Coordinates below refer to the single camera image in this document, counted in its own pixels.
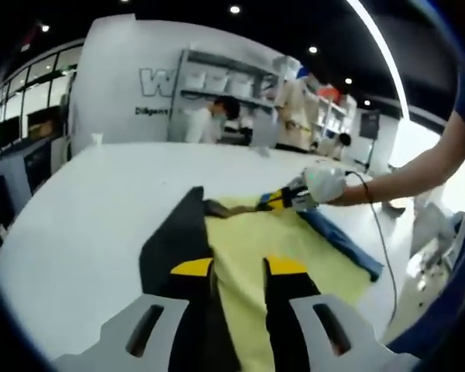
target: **white wall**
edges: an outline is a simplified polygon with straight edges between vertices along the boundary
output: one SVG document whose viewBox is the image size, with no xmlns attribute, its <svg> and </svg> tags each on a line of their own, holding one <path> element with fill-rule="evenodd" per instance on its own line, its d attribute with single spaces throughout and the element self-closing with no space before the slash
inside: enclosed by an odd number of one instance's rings
<svg viewBox="0 0 465 372">
<path fill-rule="evenodd" d="M 355 119 L 350 131 L 351 146 L 346 151 L 346 157 L 351 160 L 358 160 L 366 163 L 372 145 L 372 140 L 359 136 L 360 119 L 364 110 L 356 111 Z M 381 115 L 379 122 L 379 137 L 375 143 L 374 152 L 370 161 L 370 170 L 379 171 L 383 166 L 388 165 L 393 150 L 394 140 L 398 132 L 398 120 L 390 116 Z"/>
<path fill-rule="evenodd" d="M 171 108 L 169 95 L 179 57 L 190 43 L 265 66 L 281 55 L 252 40 L 204 26 L 136 21 L 133 15 L 97 19 L 84 42 L 71 97 L 76 106 L 74 154 L 91 142 L 92 133 L 103 133 L 105 143 L 167 140 L 167 115 L 136 115 L 136 107 Z M 156 78 L 161 80 L 160 89 L 153 87 L 153 97 L 143 96 L 141 69 L 160 74 Z"/>
</svg>

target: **metal shelf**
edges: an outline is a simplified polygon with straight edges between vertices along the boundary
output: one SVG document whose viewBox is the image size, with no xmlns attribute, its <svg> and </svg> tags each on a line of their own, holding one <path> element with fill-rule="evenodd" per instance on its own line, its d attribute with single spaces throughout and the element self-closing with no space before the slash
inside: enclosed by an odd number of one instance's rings
<svg viewBox="0 0 465 372">
<path fill-rule="evenodd" d="M 193 88 L 182 88 L 181 89 L 182 95 L 201 95 L 204 97 L 219 97 L 220 95 L 229 95 L 224 91 L 210 91 L 207 89 L 193 89 Z M 261 107 L 264 109 L 272 109 L 274 108 L 274 103 L 272 101 L 267 101 L 264 99 L 258 98 L 251 98 L 251 97 L 241 97 L 235 96 L 235 98 L 245 105 L 253 105 L 256 107 Z"/>
<path fill-rule="evenodd" d="M 245 74 L 254 74 L 261 76 L 278 75 L 274 69 L 261 67 L 257 64 L 248 64 L 240 60 L 235 60 L 231 57 L 221 56 L 201 50 L 189 50 L 188 62 L 196 62 L 200 64 L 209 64 L 216 67 L 224 67 Z"/>
<path fill-rule="evenodd" d="M 341 106 L 338 106 L 336 103 L 334 102 L 329 102 L 328 99 L 326 98 L 323 98 L 323 97 L 319 97 L 320 101 L 321 102 L 324 102 L 326 105 L 329 105 L 329 103 L 331 104 L 331 108 L 332 109 L 335 109 L 338 113 L 342 114 L 342 115 L 347 115 L 347 112 L 344 108 L 342 108 Z"/>
</svg>

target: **ceiling light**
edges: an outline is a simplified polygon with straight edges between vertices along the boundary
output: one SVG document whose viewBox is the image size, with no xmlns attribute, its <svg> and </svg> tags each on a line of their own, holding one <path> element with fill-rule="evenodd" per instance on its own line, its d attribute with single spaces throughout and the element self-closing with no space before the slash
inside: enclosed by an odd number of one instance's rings
<svg viewBox="0 0 465 372">
<path fill-rule="evenodd" d="M 372 19 L 372 16 L 365 9 L 361 2 L 359 2 L 358 0 L 346 0 L 346 2 L 353 8 L 353 10 L 363 21 L 370 34 L 374 38 L 374 41 L 376 42 L 377 46 L 381 50 L 382 56 L 386 61 L 387 68 L 389 68 L 389 72 L 391 73 L 391 77 L 393 78 L 394 86 L 396 87 L 396 92 L 398 93 L 398 99 L 400 101 L 401 114 L 403 115 L 403 119 L 405 119 L 406 121 L 410 121 L 410 111 L 408 110 L 405 88 L 403 87 L 403 82 L 401 81 L 401 76 L 398 72 L 398 67 L 396 66 L 396 62 L 394 61 L 389 46 L 386 44 L 386 40 L 384 40 L 384 37 L 382 36 L 382 33 L 375 24 L 374 20 Z"/>
<path fill-rule="evenodd" d="M 241 12 L 241 8 L 238 5 L 233 5 L 229 8 L 229 11 L 232 14 L 238 14 L 239 12 Z"/>
</svg>

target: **human hand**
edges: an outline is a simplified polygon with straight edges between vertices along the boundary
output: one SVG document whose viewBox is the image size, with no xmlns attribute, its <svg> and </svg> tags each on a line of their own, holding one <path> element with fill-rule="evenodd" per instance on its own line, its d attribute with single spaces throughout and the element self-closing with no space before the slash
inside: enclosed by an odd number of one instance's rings
<svg viewBox="0 0 465 372">
<path fill-rule="evenodd" d="M 291 130 L 291 129 L 294 129 L 294 128 L 298 128 L 298 124 L 296 122 L 294 122 L 293 120 L 287 120 L 286 121 L 286 129 Z"/>
<path fill-rule="evenodd" d="M 312 199 L 319 204 L 332 204 L 346 189 L 345 172 L 330 162 L 306 167 L 302 177 Z"/>
<path fill-rule="evenodd" d="M 363 190 L 360 186 L 346 186 L 343 193 L 339 197 L 328 201 L 326 204 L 335 205 L 336 207 L 349 207 L 351 205 L 358 205 L 362 203 L 362 193 Z"/>
</svg>

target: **lab workstation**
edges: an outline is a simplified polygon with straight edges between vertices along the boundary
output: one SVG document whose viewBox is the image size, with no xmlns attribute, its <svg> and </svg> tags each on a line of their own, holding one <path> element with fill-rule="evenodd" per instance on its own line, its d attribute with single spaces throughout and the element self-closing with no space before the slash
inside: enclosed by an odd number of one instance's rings
<svg viewBox="0 0 465 372">
<path fill-rule="evenodd" d="M 415 332 L 440 338 L 417 327 L 465 261 L 465 154 L 424 187 L 407 164 L 436 148 L 457 65 L 413 4 L 336 2 L 266 29 L 227 2 L 35 21 L 0 74 L 0 295 L 42 361 L 427 360 Z"/>
</svg>

